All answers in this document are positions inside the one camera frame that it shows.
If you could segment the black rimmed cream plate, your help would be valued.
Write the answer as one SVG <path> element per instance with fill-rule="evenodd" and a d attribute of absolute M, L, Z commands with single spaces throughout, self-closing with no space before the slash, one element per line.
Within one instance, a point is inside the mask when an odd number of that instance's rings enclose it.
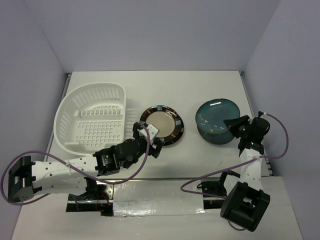
<path fill-rule="evenodd" d="M 157 129 L 159 133 L 157 138 L 164 141 L 164 146 L 175 145 L 183 136 L 185 126 L 181 117 L 174 117 L 172 120 L 147 120 L 146 118 L 140 118 L 140 124 L 152 124 Z"/>

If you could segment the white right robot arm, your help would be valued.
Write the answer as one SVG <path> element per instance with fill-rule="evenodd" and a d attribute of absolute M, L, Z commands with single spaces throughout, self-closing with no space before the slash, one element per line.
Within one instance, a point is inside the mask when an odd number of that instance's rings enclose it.
<path fill-rule="evenodd" d="M 220 216 L 254 232 L 270 204 L 270 196 L 264 192 L 261 181 L 262 141 L 270 130 L 270 123 L 261 117 L 250 118 L 248 115 L 223 122 L 233 137 L 239 139 L 242 165 L 240 174 L 225 171 L 222 174 L 225 178 L 217 184 L 218 192 L 226 196 Z"/>

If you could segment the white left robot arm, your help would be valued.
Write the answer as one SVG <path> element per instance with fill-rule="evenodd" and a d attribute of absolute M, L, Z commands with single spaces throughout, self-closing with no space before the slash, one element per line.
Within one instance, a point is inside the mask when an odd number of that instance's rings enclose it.
<path fill-rule="evenodd" d="M 140 157 L 157 158 L 164 146 L 159 130 L 152 124 L 133 125 L 133 137 L 122 143 L 79 158 L 62 160 L 50 153 L 44 155 L 52 161 L 34 161 L 27 151 L 16 156 L 6 167 L 2 179 L 8 177 L 8 188 L 0 188 L 2 197 L 10 204 L 23 206 L 34 203 L 50 194 L 82 195 L 93 199 L 98 194 L 102 176 L 110 176 L 128 169 Z"/>

